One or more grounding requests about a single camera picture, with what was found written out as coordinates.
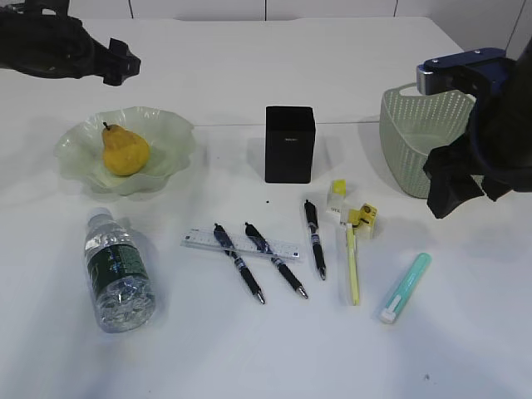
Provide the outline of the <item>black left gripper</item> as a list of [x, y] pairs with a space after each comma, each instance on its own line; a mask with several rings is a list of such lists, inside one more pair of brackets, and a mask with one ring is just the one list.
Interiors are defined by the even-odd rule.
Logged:
[[120, 86], [140, 64], [125, 42], [111, 38], [105, 49], [75, 18], [1, 9], [2, 69], [45, 79], [100, 76]]

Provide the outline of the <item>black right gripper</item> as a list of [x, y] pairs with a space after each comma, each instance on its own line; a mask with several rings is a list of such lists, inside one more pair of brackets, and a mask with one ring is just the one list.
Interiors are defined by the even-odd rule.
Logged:
[[444, 219], [468, 200], [531, 190], [531, 60], [521, 57], [498, 96], [476, 98], [464, 133], [431, 150], [427, 205]]

